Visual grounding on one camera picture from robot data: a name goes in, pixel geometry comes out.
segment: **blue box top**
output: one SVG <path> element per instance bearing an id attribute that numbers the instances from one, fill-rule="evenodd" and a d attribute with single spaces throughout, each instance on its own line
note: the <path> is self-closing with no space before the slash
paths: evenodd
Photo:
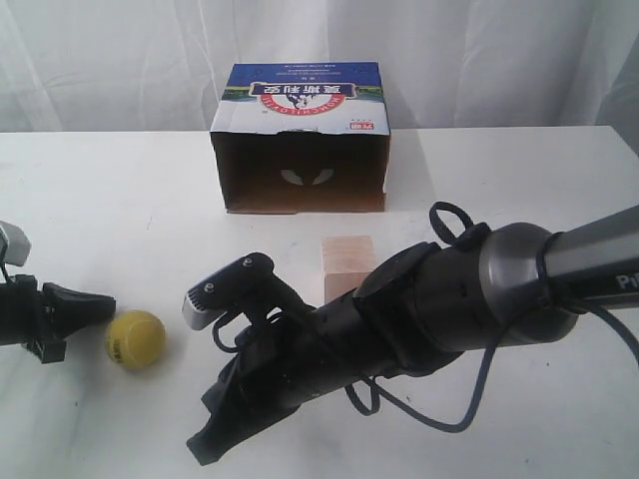
<path id="1" fill-rule="evenodd" d="M 242 63 L 233 67 L 229 87 L 264 83 L 353 83 L 381 87 L 375 62 L 354 63 Z"/>

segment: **white table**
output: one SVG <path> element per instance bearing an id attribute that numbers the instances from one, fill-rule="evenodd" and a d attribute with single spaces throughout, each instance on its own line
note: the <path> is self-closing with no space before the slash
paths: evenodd
<path id="1" fill-rule="evenodd" d="M 558 343 L 500 350 L 461 435 L 387 403 L 364 418 L 340 391 L 201 468 L 185 441 L 208 419 L 200 396 L 229 357 L 180 314 L 188 287 L 251 250 L 319 303 L 323 236 L 371 235 L 383 259 L 434 240 L 435 199 L 494 227 L 567 230 L 638 204 L 637 185 L 639 160 L 608 128 L 399 131 L 387 213 L 233 216 L 206 133 L 0 135 L 0 219 L 33 243 L 22 271 L 152 311 L 170 337 L 164 360 L 138 374 L 107 359 L 102 328 L 71 336 L 59 364 L 0 348 L 0 477 L 637 477 L 636 364 L 593 316 Z M 620 316 L 639 333 L 636 311 Z M 479 358 L 388 387 L 457 420 Z"/>

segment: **wooden block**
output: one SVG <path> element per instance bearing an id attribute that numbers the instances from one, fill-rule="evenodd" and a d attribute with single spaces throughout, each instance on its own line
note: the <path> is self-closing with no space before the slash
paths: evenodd
<path id="1" fill-rule="evenodd" d="M 358 287 L 375 268 L 370 237 L 332 237 L 321 240 L 324 302 Z"/>

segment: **white backdrop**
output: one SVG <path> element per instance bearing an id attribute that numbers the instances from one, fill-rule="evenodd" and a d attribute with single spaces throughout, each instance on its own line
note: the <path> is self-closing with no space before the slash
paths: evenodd
<path id="1" fill-rule="evenodd" d="M 638 19 L 637 0 L 0 0 L 0 131 L 203 130 L 235 62 L 328 60 L 380 62 L 393 128 L 592 124 Z"/>

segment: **tennis ball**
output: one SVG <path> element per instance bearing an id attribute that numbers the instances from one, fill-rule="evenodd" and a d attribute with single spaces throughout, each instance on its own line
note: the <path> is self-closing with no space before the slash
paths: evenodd
<path id="1" fill-rule="evenodd" d="M 162 321 L 147 311 L 131 310 L 107 327 L 105 346 L 109 357 L 129 369 L 143 369 L 163 353 L 167 335 Z"/>

